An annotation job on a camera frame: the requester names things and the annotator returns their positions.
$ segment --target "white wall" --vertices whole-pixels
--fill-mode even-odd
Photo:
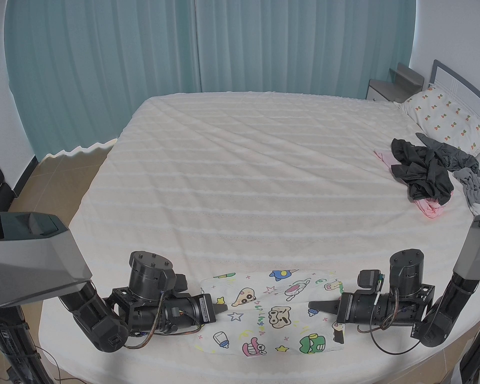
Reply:
[[[425,87],[434,59],[480,89],[480,0],[417,0],[410,68]]]
[[[34,153],[25,134],[8,86],[3,45],[3,25],[7,0],[0,0],[0,169],[13,189]]]

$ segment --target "bed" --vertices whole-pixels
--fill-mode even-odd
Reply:
[[[434,71],[452,89],[464,84],[437,62]],[[127,284],[135,250],[169,258],[198,294],[206,277],[289,268],[335,270],[353,291],[361,269],[388,272],[390,255],[407,248],[425,253],[424,282],[438,297],[472,221],[461,186],[450,175],[453,197],[429,219],[373,153],[395,137],[420,145],[418,131],[387,102],[252,92],[153,97],[100,167],[70,229],[102,297]],[[92,383],[372,383],[456,340],[477,323],[479,302],[472,297],[443,345],[401,357],[379,351],[353,324],[343,351],[320,356],[207,354],[193,347],[198,335],[106,354],[58,299],[44,302],[39,338],[61,368]],[[377,337],[401,351],[415,343],[409,332]]]

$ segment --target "pink clothing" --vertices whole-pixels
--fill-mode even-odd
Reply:
[[[400,164],[397,159],[394,158],[391,151],[374,151],[377,157],[383,161],[383,163],[387,166],[388,170],[392,172],[391,166],[394,164]],[[421,200],[414,200],[415,205],[423,212],[423,214],[430,219],[434,217],[440,216],[444,211],[444,205],[438,204],[438,199],[421,199]]]

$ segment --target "gray clothing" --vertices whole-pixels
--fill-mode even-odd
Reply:
[[[463,193],[470,211],[474,215],[480,215],[480,177],[470,168],[462,168],[453,175],[463,185]]]
[[[442,165],[450,172],[458,171],[462,168],[470,168],[473,173],[479,173],[479,162],[474,156],[450,144],[440,143],[431,139],[423,133],[418,132],[416,135],[427,147],[435,152]]]

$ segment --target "yellow star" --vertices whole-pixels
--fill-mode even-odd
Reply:
[[[284,347],[283,345],[275,348],[278,352],[287,352],[290,348]]]

